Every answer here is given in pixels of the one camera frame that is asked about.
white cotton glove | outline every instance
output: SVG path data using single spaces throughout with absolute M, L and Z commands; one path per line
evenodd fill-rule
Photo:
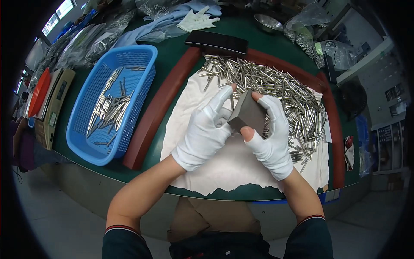
M 214 28 L 213 22 L 217 22 L 220 18 L 210 19 L 209 15 L 204 13 L 209 9 L 209 6 L 204 7 L 198 13 L 194 14 L 191 9 L 184 19 L 177 24 L 177 27 L 183 29 L 186 32 L 191 32 L 193 30 L 202 30 L 206 28 Z
M 185 170 L 194 171 L 212 158 L 233 132 L 227 123 L 231 111 L 223 108 L 233 93 L 232 87 L 236 85 L 223 87 L 203 109 L 191 114 L 184 139 L 171 152 Z
M 253 99 L 267 109 L 269 120 L 269 137 L 266 140 L 252 128 L 243 127 L 241 134 L 244 143 L 250 147 L 257 159 L 269 169 L 273 177 L 281 181 L 289 176 L 293 170 L 293 162 L 287 152 L 288 121 L 283 112 L 279 99 L 268 95 L 252 93 Z

blue crate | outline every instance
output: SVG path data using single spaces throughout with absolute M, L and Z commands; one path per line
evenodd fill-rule
M 99 59 L 79 92 L 67 125 L 67 145 L 75 154 L 98 166 L 106 165 L 113 158 L 125 154 L 142 104 L 155 76 L 154 61 L 157 54 L 157 48 L 152 45 L 135 45 L 111 49 Z M 145 71 L 122 69 L 111 89 L 106 91 L 107 94 L 120 96 L 119 82 L 123 81 L 124 77 L 127 94 L 134 91 L 118 134 L 108 147 L 95 145 L 94 142 L 108 142 L 116 133 L 115 129 L 112 129 L 108 134 L 107 127 L 95 130 L 86 138 L 89 120 L 98 97 L 115 69 L 134 65 L 147 68 Z

black cable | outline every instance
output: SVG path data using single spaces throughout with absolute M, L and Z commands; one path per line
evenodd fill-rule
M 21 175 L 18 172 L 14 171 L 13 168 L 12 168 L 12 170 L 15 174 L 17 174 L 17 180 L 19 181 L 19 183 L 22 184 L 23 183 L 23 178 L 21 177 Z
M 334 52 L 334 56 L 333 56 L 333 59 L 334 59 L 334 68 L 335 68 L 335 65 L 336 65 L 336 60 L 335 60 L 335 54 L 336 54 L 336 49 L 337 49 L 337 47 L 336 47 L 336 44 L 335 44 L 335 41 L 327 41 L 327 43 L 325 43 L 325 46 L 323 47 L 323 51 L 326 53 L 326 44 L 328 44 L 328 42 L 332 42 L 333 44 L 334 44 L 334 46 L 335 46 L 335 52 Z

